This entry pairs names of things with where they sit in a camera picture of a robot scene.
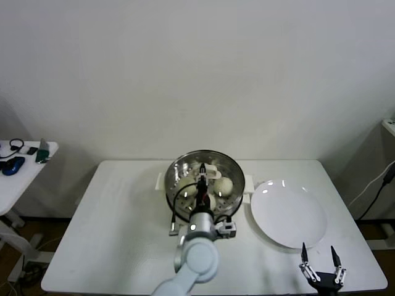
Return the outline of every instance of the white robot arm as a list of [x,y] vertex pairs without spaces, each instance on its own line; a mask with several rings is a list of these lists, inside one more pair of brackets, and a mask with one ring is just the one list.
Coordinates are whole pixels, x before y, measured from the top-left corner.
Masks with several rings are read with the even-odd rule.
[[219,253],[214,243],[197,237],[181,254],[181,268],[175,277],[164,281],[152,296],[185,296],[197,282],[208,282],[217,274]]
[[226,221],[214,223],[209,199],[205,198],[207,179],[204,165],[201,166],[198,182],[194,184],[197,184],[198,192],[196,208],[191,212],[189,225],[177,231],[175,212],[173,212],[169,232],[170,235],[178,235],[174,260],[176,275],[161,283],[152,296],[185,296],[195,283],[208,282],[213,279],[217,274],[219,263],[219,252],[213,241],[236,235],[235,222],[232,222],[229,216]]

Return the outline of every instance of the wooden floor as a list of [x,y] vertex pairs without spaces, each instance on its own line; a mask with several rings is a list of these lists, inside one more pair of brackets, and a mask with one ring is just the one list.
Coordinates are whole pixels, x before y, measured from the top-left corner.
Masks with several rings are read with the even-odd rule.
[[[41,244],[44,244],[52,239],[61,237],[69,222],[64,221],[27,221],[26,225],[19,229],[20,234],[30,240],[34,233],[40,232],[44,234],[44,240]],[[366,239],[382,239],[384,238],[384,233],[378,226],[374,225],[361,225],[359,226],[362,234]],[[41,250],[44,251],[55,251],[59,244],[60,239],[50,242],[45,245]],[[356,293],[351,295],[378,295],[378,296],[395,296],[395,251],[376,251],[374,255],[379,262],[381,268],[383,269],[387,279],[388,288],[384,291],[375,291],[371,293]],[[14,250],[12,247],[5,245],[0,250],[0,296],[15,295],[10,294],[11,287],[8,285],[7,277],[14,267],[15,263],[19,259],[20,254]],[[66,294],[54,294],[46,293],[40,288],[40,281],[32,287],[23,287],[21,290],[21,285],[17,284],[15,286],[18,295],[21,296],[54,296],[54,295],[66,295]]]

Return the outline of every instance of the white plate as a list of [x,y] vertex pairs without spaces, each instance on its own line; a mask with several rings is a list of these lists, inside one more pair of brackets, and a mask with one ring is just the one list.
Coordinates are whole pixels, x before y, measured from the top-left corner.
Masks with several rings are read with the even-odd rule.
[[326,231],[326,215],[314,195],[288,180],[262,183],[252,195],[251,211],[261,230],[289,248],[313,247]]

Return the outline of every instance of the blue computer mouse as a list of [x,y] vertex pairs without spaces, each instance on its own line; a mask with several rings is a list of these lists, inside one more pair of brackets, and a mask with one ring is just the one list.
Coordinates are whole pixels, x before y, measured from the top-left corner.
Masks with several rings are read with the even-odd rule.
[[6,176],[11,176],[18,173],[20,167],[25,162],[25,157],[15,156],[12,159],[6,161],[2,168],[2,173]]

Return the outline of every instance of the metal bowl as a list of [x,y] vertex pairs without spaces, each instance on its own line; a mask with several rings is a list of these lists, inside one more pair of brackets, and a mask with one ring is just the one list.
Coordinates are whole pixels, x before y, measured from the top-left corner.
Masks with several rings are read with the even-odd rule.
[[[215,165],[223,177],[230,178],[233,190],[230,196],[220,197],[214,193],[214,180],[209,180],[208,193],[215,198],[213,209],[214,219],[220,215],[233,215],[240,207],[244,192],[244,174],[240,166],[229,156],[211,150],[197,150],[178,157],[167,169],[165,174],[165,189],[168,205],[173,209],[174,196],[178,191],[177,184],[181,178],[194,171],[201,163]],[[194,207],[194,196],[178,196],[175,201],[176,213],[179,218],[189,221],[189,215]]]

